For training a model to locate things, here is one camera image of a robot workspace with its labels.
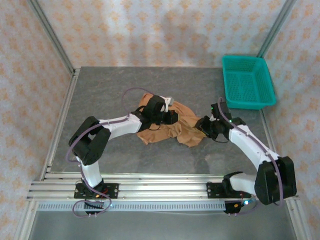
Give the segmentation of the tan t-shirt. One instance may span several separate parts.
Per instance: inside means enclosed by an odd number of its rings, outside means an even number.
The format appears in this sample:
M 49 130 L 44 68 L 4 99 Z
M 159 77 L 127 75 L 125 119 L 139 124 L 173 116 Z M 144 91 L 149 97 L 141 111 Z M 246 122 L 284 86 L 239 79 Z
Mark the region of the tan t-shirt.
M 141 98 L 138 107 L 145 106 L 149 99 L 153 96 L 151 93 L 145 93 Z M 147 145 L 149 143 L 157 143 L 169 138 L 177 138 L 180 144 L 188 147 L 197 146 L 205 134 L 195 128 L 197 121 L 200 119 L 187 106 L 174 102 L 168 108 L 168 112 L 178 113 L 178 121 L 172 125 L 156 125 L 152 124 L 149 129 L 139 130 L 137 136 Z

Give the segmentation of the teal plastic basket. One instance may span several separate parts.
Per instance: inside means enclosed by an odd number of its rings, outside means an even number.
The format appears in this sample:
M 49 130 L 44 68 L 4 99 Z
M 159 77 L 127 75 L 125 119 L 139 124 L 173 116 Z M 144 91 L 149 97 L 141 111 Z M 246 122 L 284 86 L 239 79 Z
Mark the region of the teal plastic basket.
M 263 58 L 225 55 L 221 61 L 229 108 L 261 110 L 276 104 L 272 79 Z

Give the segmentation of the grey metal lower panel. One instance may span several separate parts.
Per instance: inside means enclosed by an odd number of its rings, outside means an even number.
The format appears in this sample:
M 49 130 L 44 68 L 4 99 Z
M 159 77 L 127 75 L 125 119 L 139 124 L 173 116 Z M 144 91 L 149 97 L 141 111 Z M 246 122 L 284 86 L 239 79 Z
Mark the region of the grey metal lower panel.
M 29 240 L 296 240 L 285 208 L 252 213 L 191 214 L 108 212 L 76 218 L 71 212 L 38 212 Z

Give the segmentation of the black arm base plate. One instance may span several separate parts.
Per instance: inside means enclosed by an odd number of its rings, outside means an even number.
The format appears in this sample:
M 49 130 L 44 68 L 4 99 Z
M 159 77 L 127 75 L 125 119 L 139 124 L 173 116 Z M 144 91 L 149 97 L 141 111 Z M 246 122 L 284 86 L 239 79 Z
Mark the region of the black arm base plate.
M 206 192 L 208 199 L 249 199 L 252 197 L 251 194 L 233 190 L 222 182 L 207 182 Z
M 101 192 L 111 199 L 118 198 L 119 184 L 118 183 L 102 183 L 94 188 L 96 191 Z M 105 199 L 104 196 L 97 194 L 91 191 L 84 183 L 77 183 L 75 185 L 74 196 L 75 199 L 84 199 L 84 200 L 97 200 Z

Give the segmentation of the aluminium mounting rail beam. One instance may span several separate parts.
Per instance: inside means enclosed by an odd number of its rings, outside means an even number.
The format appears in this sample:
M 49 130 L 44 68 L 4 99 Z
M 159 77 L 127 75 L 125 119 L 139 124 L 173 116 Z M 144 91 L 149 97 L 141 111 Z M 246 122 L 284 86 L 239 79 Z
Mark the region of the aluminium mounting rail beam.
M 119 184 L 118 201 L 240 201 L 247 198 L 208 198 L 208 182 L 222 183 L 223 176 L 210 174 L 148 174 L 111 173 L 102 174 L 105 183 Z M 76 172 L 48 172 L 44 181 L 31 183 L 27 198 L 34 201 L 84 200 L 75 199 L 76 184 L 82 175 Z M 102 201 L 110 199 L 87 199 Z

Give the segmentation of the black controller bracket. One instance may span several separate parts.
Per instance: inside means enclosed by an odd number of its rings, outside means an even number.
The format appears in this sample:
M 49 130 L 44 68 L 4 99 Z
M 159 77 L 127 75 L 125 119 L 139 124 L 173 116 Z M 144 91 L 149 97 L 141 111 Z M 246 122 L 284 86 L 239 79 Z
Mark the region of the black controller bracket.
M 241 201 L 226 201 L 224 213 L 227 215 L 237 215 L 244 204 Z
M 89 217 L 99 215 L 105 211 L 105 203 L 101 201 L 85 201 L 83 207 Z

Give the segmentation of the aluminium frame post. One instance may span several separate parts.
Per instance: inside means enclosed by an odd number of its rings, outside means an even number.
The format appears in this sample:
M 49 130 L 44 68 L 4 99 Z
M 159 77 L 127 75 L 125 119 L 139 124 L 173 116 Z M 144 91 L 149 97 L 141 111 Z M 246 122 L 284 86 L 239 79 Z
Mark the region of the aluminium frame post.
M 35 16 L 40 21 L 41 26 L 44 29 L 44 32 L 47 34 L 49 40 L 53 44 L 54 49 L 57 51 L 57 54 L 62 60 L 63 65 L 66 67 L 68 72 L 73 76 L 75 73 L 75 68 L 70 61 L 61 41 L 59 40 L 57 34 L 55 33 L 49 19 L 47 18 L 45 11 L 41 7 L 38 0 L 26 0 L 31 9 L 33 10 Z
M 283 24 L 291 13 L 292 8 L 294 7 L 296 2 L 297 0 L 285 0 L 256 57 L 264 58 L 267 55 L 269 48 L 280 32 Z

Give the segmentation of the aluminium frame leg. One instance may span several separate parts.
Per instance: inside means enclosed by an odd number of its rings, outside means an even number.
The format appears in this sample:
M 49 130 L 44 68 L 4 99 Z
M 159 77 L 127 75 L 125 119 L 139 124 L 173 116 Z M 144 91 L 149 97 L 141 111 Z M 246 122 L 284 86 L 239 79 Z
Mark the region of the aluminium frame leg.
M 292 227 L 297 240 L 312 240 L 307 218 L 301 200 L 298 197 L 286 200 Z
M 22 216 L 18 222 L 13 240 L 28 240 L 32 231 L 35 216 L 38 210 L 39 203 L 31 200 L 26 201 Z

